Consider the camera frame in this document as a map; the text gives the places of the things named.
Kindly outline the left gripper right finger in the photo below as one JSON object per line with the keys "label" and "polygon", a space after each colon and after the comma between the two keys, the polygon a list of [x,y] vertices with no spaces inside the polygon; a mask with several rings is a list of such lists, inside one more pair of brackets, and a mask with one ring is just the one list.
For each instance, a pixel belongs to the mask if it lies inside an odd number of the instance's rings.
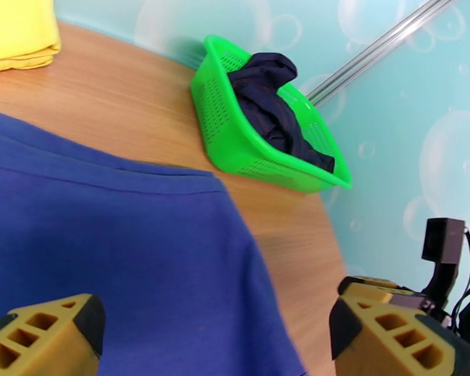
{"label": "left gripper right finger", "polygon": [[336,376],[470,376],[470,344],[409,308],[340,296],[330,341]]}

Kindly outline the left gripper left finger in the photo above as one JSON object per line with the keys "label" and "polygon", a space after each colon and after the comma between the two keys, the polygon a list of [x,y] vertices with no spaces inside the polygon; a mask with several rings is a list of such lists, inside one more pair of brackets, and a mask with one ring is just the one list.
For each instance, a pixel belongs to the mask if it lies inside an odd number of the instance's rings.
{"label": "left gripper left finger", "polygon": [[79,294],[0,317],[0,376],[97,376],[105,309]]}

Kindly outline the blue trousers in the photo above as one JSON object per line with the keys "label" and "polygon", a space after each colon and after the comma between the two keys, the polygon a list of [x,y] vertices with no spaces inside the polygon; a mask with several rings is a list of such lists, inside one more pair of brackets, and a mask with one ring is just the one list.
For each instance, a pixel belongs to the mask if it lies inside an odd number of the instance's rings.
{"label": "blue trousers", "polygon": [[79,293],[102,376],[305,376],[261,252],[212,173],[141,164],[0,114],[0,315]]}

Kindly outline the green plastic basket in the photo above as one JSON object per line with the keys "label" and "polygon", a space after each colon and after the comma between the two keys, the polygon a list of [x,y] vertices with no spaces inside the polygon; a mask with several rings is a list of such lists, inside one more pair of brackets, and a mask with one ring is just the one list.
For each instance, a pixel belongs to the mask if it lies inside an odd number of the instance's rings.
{"label": "green plastic basket", "polygon": [[229,40],[208,35],[206,55],[190,84],[206,154],[219,170],[308,194],[332,187],[352,188],[352,176],[327,124],[312,102],[287,84],[278,96],[291,108],[307,142],[335,159],[329,173],[267,143],[244,116],[228,74],[241,69],[249,52]]}

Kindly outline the dark navy trousers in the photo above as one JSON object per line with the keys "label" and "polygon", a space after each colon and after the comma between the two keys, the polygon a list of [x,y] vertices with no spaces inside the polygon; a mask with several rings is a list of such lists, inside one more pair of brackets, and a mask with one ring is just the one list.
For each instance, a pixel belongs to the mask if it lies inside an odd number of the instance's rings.
{"label": "dark navy trousers", "polygon": [[295,113],[278,95],[298,75],[289,58],[281,53],[256,53],[227,75],[245,117],[270,146],[333,173],[334,157],[315,150],[305,140]]}

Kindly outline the yellow folded cloth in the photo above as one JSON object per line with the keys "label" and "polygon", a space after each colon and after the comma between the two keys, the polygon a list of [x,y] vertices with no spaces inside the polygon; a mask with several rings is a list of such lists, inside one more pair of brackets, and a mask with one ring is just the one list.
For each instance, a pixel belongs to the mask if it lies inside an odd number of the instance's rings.
{"label": "yellow folded cloth", "polygon": [[54,0],[0,0],[0,71],[48,66],[60,50]]}

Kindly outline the aluminium frame post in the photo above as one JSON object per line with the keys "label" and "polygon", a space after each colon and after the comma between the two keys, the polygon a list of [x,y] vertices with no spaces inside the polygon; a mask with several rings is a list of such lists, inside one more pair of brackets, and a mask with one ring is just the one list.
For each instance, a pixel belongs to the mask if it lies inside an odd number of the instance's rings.
{"label": "aluminium frame post", "polygon": [[306,97],[321,105],[371,68],[455,0],[428,0],[312,89]]}

